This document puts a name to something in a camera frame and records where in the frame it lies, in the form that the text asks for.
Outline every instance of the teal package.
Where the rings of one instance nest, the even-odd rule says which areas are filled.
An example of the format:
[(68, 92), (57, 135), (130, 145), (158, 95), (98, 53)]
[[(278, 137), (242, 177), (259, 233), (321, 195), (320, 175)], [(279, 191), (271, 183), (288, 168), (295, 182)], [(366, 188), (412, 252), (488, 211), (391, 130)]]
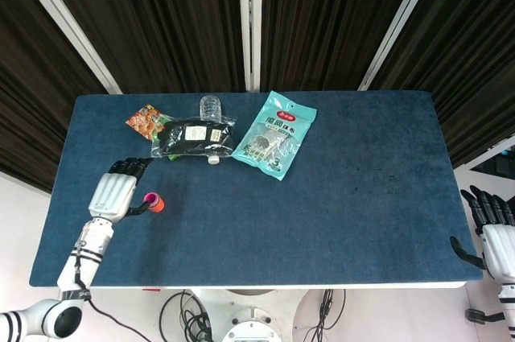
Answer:
[(272, 91), (233, 157), (283, 179), (315, 117), (316, 109)]

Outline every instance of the robotic arm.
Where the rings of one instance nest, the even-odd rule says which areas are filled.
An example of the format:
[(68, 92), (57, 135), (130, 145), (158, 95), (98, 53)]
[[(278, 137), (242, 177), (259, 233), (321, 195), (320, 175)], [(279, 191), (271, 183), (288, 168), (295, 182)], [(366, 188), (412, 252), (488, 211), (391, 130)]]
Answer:
[(491, 196), (474, 186), (470, 189), (474, 196), (465, 190), (461, 195), (472, 210), (476, 234), (483, 245), (483, 258), (467, 253), (455, 237), (451, 237), (451, 246), (460, 259), (487, 270), (502, 284), (498, 297), (503, 312), (485, 315), (471, 308), (465, 315), (471, 322), (482, 324), (506, 319), (511, 337), (515, 339), (515, 218), (499, 196)]
[(20, 342), (25, 336), (66, 338), (80, 324), (82, 305), (91, 299), (89, 287), (104, 257), (113, 224), (145, 212), (153, 201), (129, 208), (134, 189), (152, 159), (116, 162), (97, 185), (86, 223), (57, 280), (61, 300), (45, 299), (22, 311), (0, 314), (0, 342)]

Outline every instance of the blue felt tablecloth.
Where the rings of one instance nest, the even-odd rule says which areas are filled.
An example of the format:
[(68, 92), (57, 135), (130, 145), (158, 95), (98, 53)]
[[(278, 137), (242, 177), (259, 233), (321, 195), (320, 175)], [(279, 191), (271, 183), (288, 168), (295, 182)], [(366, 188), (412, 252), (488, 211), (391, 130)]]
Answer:
[[(127, 217), (95, 286), (252, 286), (456, 282), (481, 273), (452, 252), (473, 249), (435, 110), (421, 92), (297, 92), (318, 110), (283, 181), (234, 159), (154, 161), (133, 205), (156, 191), (164, 213)], [(239, 142), (267, 94), (219, 94)], [(198, 115), (202, 94), (79, 97), (31, 275), (54, 286), (90, 220), (89, 201), (110, 165), (147, 157), (124, 124), (151, 103)]]

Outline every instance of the black curtain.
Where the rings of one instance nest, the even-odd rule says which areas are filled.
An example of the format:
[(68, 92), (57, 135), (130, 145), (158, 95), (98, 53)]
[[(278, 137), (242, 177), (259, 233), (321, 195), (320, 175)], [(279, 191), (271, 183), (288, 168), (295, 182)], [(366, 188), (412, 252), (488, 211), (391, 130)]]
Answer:
[(263, 0), (262, 91), (356, 90), (402, 0)]
[(433, 94), (451, 160), (515, 132), (515, 0), (420, 0), (370, 89)]
[(38, 0), (0, 1), (0, 171), (50, 192), (76, 97), (105, 90)]
[(64, 0), (124, 93), (245, 91), (240, 0)]

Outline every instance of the plastic bottle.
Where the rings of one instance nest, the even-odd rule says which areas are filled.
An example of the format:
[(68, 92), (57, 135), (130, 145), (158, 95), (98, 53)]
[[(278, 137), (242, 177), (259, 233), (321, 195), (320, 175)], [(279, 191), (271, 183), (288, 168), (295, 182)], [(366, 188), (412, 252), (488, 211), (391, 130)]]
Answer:
[[(206, 95), (200, 100), (200, 119), (204, 121), (222, 122), (222, 106), (220, 99), (214, 95)], [(217, 165), (220, 162), (220, 157), (217, 155), (210, 155), (208, 162), (211, 165)]]

